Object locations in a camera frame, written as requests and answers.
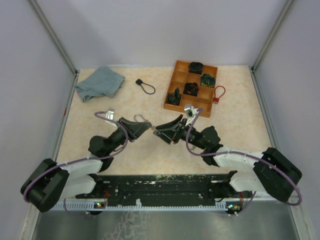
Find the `brass padlock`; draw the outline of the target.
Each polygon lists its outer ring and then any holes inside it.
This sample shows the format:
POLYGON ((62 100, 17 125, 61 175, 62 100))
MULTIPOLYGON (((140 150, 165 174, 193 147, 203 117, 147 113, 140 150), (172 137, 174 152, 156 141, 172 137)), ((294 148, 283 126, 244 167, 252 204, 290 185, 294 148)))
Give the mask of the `brass padlock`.
POLYGON ((147 120, 147 119, 146 119, 142 114, 140 114, 140 113, 135 114, 135 115, 133 116, 133 119, 134 119, 134 121, 137 122, 137 123, 142 123, 142 122, 144 122, 144 123, 150 123, 149 120, 147 120))

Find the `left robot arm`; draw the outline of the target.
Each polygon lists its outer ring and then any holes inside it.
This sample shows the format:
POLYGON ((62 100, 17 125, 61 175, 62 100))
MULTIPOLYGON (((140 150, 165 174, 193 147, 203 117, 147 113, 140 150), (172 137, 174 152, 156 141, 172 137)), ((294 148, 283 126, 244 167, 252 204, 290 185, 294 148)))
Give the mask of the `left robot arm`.
POLYGON ((114 124, 117 129, 110 136, 95 135, 90 139, 89 156, 64 163, 44 159, 22 185, 23 199, 45 213, 59 201, 77 195, 101 197, 104 186, 95 179, 97 174, 111 165, 128 142, 134 142, 152 127, 148 121, 135 122, 123 117, 114 124))

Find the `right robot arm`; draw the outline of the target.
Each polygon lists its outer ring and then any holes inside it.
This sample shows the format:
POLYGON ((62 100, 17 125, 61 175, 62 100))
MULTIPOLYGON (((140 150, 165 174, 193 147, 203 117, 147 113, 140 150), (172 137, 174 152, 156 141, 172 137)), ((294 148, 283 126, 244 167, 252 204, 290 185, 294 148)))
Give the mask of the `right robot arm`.
POLYGON ((235 171, 229 182, 223 185, 223 192, 235 198, 240 192, 265 192, 276 200, 288 203, 293 193, 297 193, 299 205, 302 195, 298 183, 302 172, 278 149, 268 147, 262 152, 235 150, 220 143, 214 126, 197 131, 194 120, 183 118, 159 125, 154 135, 168 144, 185 141, 187 150, 195 155, 191 146, 199 148, 199 157, 209 166, 231 168, 235 171))

